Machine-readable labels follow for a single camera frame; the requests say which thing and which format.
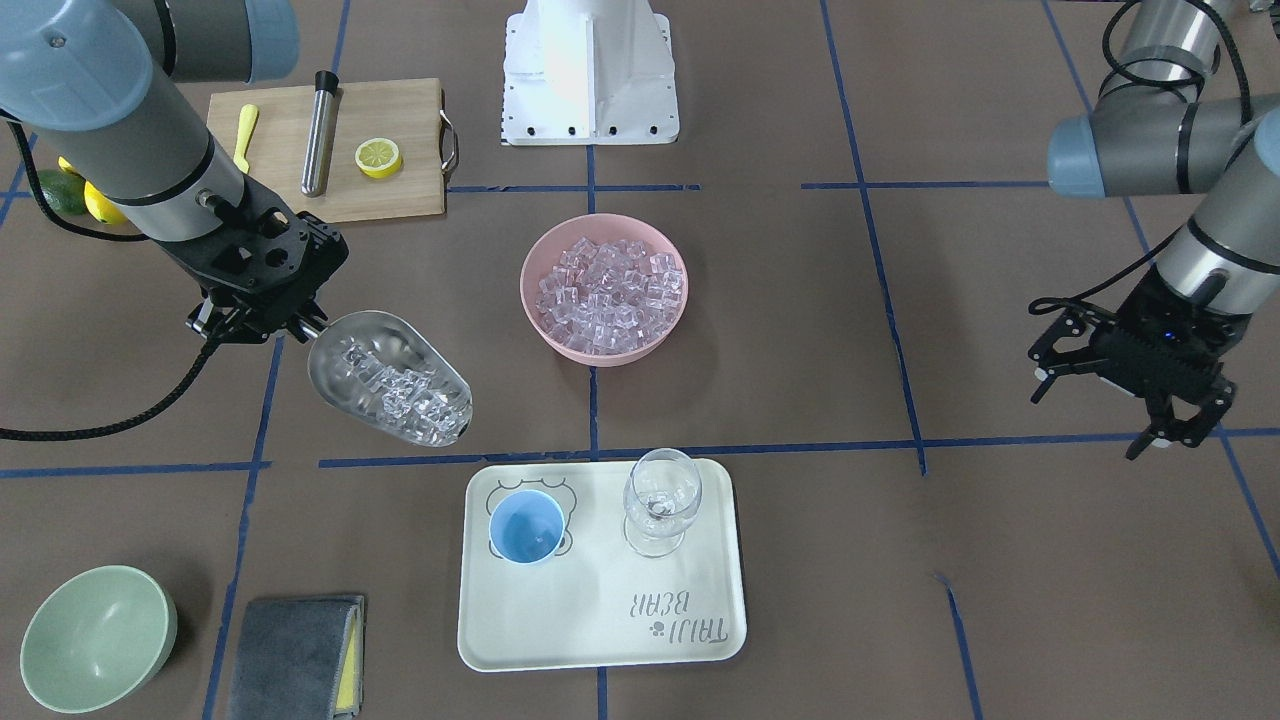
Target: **black cable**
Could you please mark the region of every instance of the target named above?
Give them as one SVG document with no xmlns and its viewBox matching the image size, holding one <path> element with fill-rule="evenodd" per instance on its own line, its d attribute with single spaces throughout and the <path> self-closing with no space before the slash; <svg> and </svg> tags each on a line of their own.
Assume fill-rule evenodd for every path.
<svg viewBox="0 0 1280 720">
<path fill-rule="evenodd" d="M 191 387 L 191 383 L 196 382 L 196 377 L 205 368 L 205 363 L 214 355 L 214 351 L 221 346 L 220 340 L 210 338 L 205 341 L 204 347 L 200 348 L 200 354 L 196 355 L 196 361 L 192 363 L 191 369 L 187 374 L 182 377 L 178 386 L 174 387 L 169 395 L 164 396 L 160 402 L 156 402 L 150 409 L 129 418 L 128 420 L 120 420 L 119 423 L 111 423 L 110 425 L 100 425 L 97 428 L 84 428 L 81 430 L 10 430 L 6 428 L 0 428 L 0 439 L 13 439 L 20 442 L 65 442 L 73 439 L 91 439 L 99 437 L 113 436 L 115 433 L 123 433 L 124 430 L 136 428 L 142 423 L 155 418 L 160 413 L 169 409 L 170 405 L 178 401 L 183 393 Z"/>
<path fill-rule="evenodd" d="M 1155 258 L 1156 255 L 1160 255 L 1160 252 L 1164 249 L 1169 247 L 1169 243 L 1172 242 L 1175 237 L 1178 237 L 1178 232 L 1176 231 L 1172 234 L 1170 234 L 1169 237 L 1166 237 L 1165 240 L 1162 240 L 1160 242 L 1160 245 L 1152 247 L 1149 252 L 1147 252 L 1142 258 L 1138 258 L 1137 260 L 1134 260 L 1133 263 L 1130 263 L 1128 268 L 1120 270 L 1119 273 L 1111 275 L 1110 278 L 1102 281 L 1101 283 L 1091 287 L 1089 290 L 1087 290 L 1084 292 L 1080 292 L 1080 293 L 1076 293 L 1076 295 L 1073 295 L 1071 297 L 1037 297 L 1036 300 L 1032 301 L 1030 305 L 1027 306 L 1027 311 L 1030 313 L 1032 315 L 1048 315 L 1050 313 L 1053 313 L 1053 311 L 1057 311 L 1057 310 L 1064 310 L 1066 307 L 1071 307 L 1074 310 L 1082 310 L 1082 311 L 1083 310 L 1092 310 L 1094 313 L 1101 313 L 1103 315 L 1110 315 L 1110 313 L 1107 310 L 1103 310 L 1103 309 L 1101 309 L 1097 305 L 1093 305 L 1091 302 L 1084 302 L 1084 299 L 1092 297 L 1092 296 L 1102 292 L 1103 290 L 1106 290 L 1106 288 L 1114 286 L 1115 283 L 1123 281 L 1125 277 L 1129 275 L 1129 273 L 1133 273 L 1138 268 L 1140 268 L 1144 264 L 1149 263 L 1152 258 Z"/>
<path fill-rule="evenodd" d="M 67 232 L 73 232 L 76 234 L 82 234 L 84 237 L 92 237 L 95 240 L 108 240 L 111 242 L 138 242 L 142 240 L 151 240 L 150 237 L 138 234 L 118 234 L 110 232 L 101 232 L 90 228 L 82 228 L 77 224 L 72 224 L 64 220 L 54 209 L 49 206 L 49 201 L 45 200 L 45 193 L 40 186 L 40 176 L 36 174 L 36 160 L 31 155 L 31 143 L 27 142 L 27 133 L 23 132 L 22 126 L 17 120 L 9 119 L 12 115 L 4 113 L 5 120 L 9 123 L 9 129 L 13 132 L 14 142 L 18 143 L 18 152 L 22 154 L 22 164 L 27 170 L 27 183 L 31 184 L 31 196 L 36 200 L 36 205 L 40 206 L 40 211 L 45 214 L 46 218 L 55 225 L 63 228 Z"/>
<path fill-rule="evenodd" d="M 1158 81 L 1135 76 L 1130 73 L 1128 69 L 1125 69 L 1125 67 L 1121 65 L 1119 60 L 1116 60 L 1115 55 L 1111 53 L 1111 35 L 1112 32 L 1115 32 L 1116 26 L 1120 23 L 1120 18 L 1123 18 L 1125 13 L 1128 13 L 1134 5 L 1137 5 L 1140 1 L 1142 0 L 1126 0 L 1126 3 L 1121 5 L 1119 10 L 1116 10 L 1116 14 L 1111 17 L 1111 20 L 1107 23 L 1106 29 L 1102 31 L 1102 56 L 1106 58 L 1107 64 L 1111 67 L 1111 72 L 1128 79 L 1132 83 L 1143 85 L 1147 87 L 1158 87 L 1165 90 L 1176 90 L 1179 87 L 1187 87 L 1189 85 L 1203 87 L 1204 77 L 1189 68 L 1183 68 L 1183 69 L 1192 73 L 1193 77 L 1185 79 Z M 1217 28 L 1217 33 L 1222 38 L 1222 45 L 1226 47 L 1226 56 L 1228 59 L 1231 60 L 1231 69 L 1235 72 L 1236 86 L 1240 90 L 1240 124 L 1242 126 L 1248 124 L 1251 120 L 1253 120 L 1253 100 L 1249 95 L 1249 78 L 1244 72 L 1244 60 L 1240 59 L 1240 49 L 1235 44 L 1235 37 L 1231 35 L 1230 28 L 1226 27 L 1226 20 L 1222 19 L 1222 15 L 1220 15 L 1217 10 L 1215 10 L 1210 5 L 1204 4 L 1203 0 L 1183 0 L 1183 3 L 1187 3 L 1192 8 L 1196 8 L 1197 10 L 1203 13 L 1204 17 L 1207 17 L 1210 22 L 1213 23 L 1213 27 Z"/>
</svg>

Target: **pink bowl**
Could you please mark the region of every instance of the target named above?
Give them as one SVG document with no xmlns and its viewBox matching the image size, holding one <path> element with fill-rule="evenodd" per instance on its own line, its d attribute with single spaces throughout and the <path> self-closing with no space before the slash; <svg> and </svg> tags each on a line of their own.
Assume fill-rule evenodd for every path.
<svg viewBox="0 0 1280 720">
<path fill-rule="evenodd" d="M 556 263 L 559 261 L 561 254 L 573 246 L 579 238 L 588 238 L 596 243 L 613 242 L 614 240 L 643 240 L 648 243 L 650 252 L 669 252 L 675 259 L 676 266 L 685 273 L 685 292 L 681 293 L 680 307 L 676 309 L 676 323 L 685 314 L 685 306 L 689 304 L 689 273 L 685 272 L 685 260 L 680 256 L 680 251 L 676 246 L 667 240 L 667 236 L 662 234 L 653 225 L 643 223 L 635 218 L 628 218 L 626 215 L 611 215 L 608 213 L 595 213 L 591 215 L 580 215 L 577 218 L 571 218 L 563 223 L 556 225 L 554 228 L 547 231 L 543 237 L 534 243 L 529 250 L 529 255 L 525 258 L 525 265 L 520 269 L 520 301 L 525 306 L 525 316 L 529 318 L 529 323 L 534 325 L 538 334 L 550 345 L 556 352 L 559 352 L 564 357 L 573 360 L 575 363 L 581 363 L 584 365 L 595 365 L 596 368 L 614 368 L 617 365 L 626 365 L 649 355 L 653 352 L 654 347 L 667 340 L 671 334 L 671 329 L 676 327 L 676 323 L 671 324 L 660 337 L 645 345 L 639 350 L 632 350 L 631 352 L 620 352 L 617 355 L 588 355 L 585 352 L 575 352 L 563 345 L 559 345 L 548 336 L 541 327 L 538 324 L 538 295 L 540 290 L 538 287 L 538 281 L 547 277 L 547 273 L 552 272 Z"/>
</svg>

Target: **tray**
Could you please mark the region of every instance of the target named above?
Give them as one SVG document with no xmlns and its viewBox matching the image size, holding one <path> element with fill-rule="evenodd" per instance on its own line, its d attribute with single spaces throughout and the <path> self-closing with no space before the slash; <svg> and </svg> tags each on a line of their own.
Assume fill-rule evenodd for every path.
<svg viewBox="0 0 1280 720">
<path fill-rule="evenodd" d="M 315 86 L 216 92 L 209 99 L 209 129 L 230 154 L 241 108 L 257 105 L 257 127 L 246 154 L 248 174 L 292 210 L 308 210 L 326 223 L 444 213 L 440 81 L 346 82 L 338 91 L 329 182 L 319 197 L 307 197 L 300 188 Z M 372 179 L 356 168 L 356 147 L 370 137 L 389 137 L 399 145 L 404 167 L 398 173 Z"/>
<path fill-rule="evenodd" d="M 632 462 L 494 465 L 467 484 L 458 655 L 474 670 L 547 670 L 727 660 L 746 642 L 733 486 L 714 460 L 694 462 L 703 505 L 666 557 L 622 538 Z M 489 514 L 518 488 L 561 503 L 556 557 L 516 565 L 489 546 Z"/>
</svg>

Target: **blue joint cap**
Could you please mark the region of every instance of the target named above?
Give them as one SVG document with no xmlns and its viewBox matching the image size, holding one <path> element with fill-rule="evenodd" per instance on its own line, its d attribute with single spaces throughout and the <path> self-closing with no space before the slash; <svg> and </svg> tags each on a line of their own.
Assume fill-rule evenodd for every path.
<svg viewBox="0 0 1280 720">
<path fill-rule="evenodd" d="M 115 124 L 137 110 L 155 60 L 106 0 L 38 0 L 5 8 L 0 106 L 59 132 Z"/>
<path fill-rule="evenodd" d="M 1106 197 L 1089 117 L 1070 118 L 1048 141 L 1048 186 L 1064 197 Z"/>
<path fill-rule="evenodd" d="M 279 79 L 298 64 L 298 18 L 289 0 L 244 0 L 252 61 L 248 83 Z"/>
<path fill-rule="evenodd" d="M 1253 150 L 1272 174 L 1280 177 L 1280 110 L 1262 117 L 1253 132 Z"/>
</svg>

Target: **blue cup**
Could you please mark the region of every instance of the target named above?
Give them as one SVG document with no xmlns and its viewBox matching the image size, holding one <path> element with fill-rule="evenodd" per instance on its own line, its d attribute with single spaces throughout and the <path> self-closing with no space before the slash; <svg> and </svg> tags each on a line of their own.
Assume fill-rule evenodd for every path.
<svg viewBox="0 0 1280 720">
<path fill-rule="evenodd" d="M 508 495 L 489 518 L 493 548 L 521 565 L 550 557 L 563 537 L 564 511 L 541 491 L 522 489 Z"/>
</svg>

